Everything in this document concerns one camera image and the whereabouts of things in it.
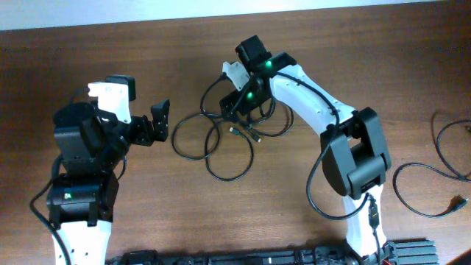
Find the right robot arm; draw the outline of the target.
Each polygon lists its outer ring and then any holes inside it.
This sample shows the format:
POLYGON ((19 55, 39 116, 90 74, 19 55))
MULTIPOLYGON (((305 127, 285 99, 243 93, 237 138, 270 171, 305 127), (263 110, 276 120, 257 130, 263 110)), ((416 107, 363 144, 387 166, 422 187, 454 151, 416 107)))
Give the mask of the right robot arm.
POLYGON ((220 101, 224 118, 240 116, 275 99, 297 113, 319 136, 321 167, 332 189, 341 196, 347 221, 346 242, 360 264, 384 257, 386 236, 380 198, 391 158, 377 113, 356 110, 317 85, 289 54, 273 55, 256 35, 235 49, 239 59, 222 65, 235 91, 220 101))

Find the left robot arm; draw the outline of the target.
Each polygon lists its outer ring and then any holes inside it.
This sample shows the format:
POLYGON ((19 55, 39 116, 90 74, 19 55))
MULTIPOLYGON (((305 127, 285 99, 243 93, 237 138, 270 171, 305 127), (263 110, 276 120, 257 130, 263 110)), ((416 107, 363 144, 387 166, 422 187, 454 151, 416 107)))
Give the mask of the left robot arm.
POLYGON ((105 263, 119 188, 114 169, 132 145, 169 135, 169 100, 151 106, 150 116, 131 115, 133 77, 110 75, 88 83, 86 92, 91 101, 71 101, 53 118, 60 155, 46 204, 56 264, 105 263))

